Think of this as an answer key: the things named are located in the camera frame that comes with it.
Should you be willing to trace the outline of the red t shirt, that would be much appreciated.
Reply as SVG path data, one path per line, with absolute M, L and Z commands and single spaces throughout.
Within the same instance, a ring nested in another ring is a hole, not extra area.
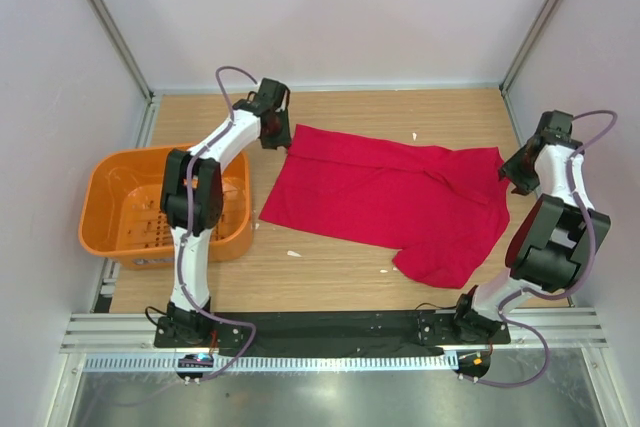
M 460 289 L 509 221 L 497 148 L 450 150 L 297 127 L 261 220 L 393 249 L 409 279 Z

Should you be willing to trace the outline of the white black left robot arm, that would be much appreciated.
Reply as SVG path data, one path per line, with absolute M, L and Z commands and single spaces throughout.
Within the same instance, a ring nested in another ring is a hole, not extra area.
M 225 121 L 204 140 L 167 156 L 160 207 L 174 244 L 174 287 L 156 324 L 156 347 L 199 347 L 220 324 L 210 312 L 209 244 L 224 207 L 222 174 L 250 144 L 288 148 L 290 89 L 264 78 L 229 108 Z

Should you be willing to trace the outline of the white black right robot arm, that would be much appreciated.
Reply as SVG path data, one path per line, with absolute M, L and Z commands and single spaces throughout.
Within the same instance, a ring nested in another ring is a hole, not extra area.
M 590 201 L 582 177 L 586 144 L 572 136 L 575 116 L 542 114 L 534 134 L 500 168 L 518 195 L 540 194 L 505 254 L 506 269 L 462 295 L 450 319 L 464 343 L 484 343 L 505 329 L 506 316 L 536 297 L 560 300 L 579 289 L 611 220 Z

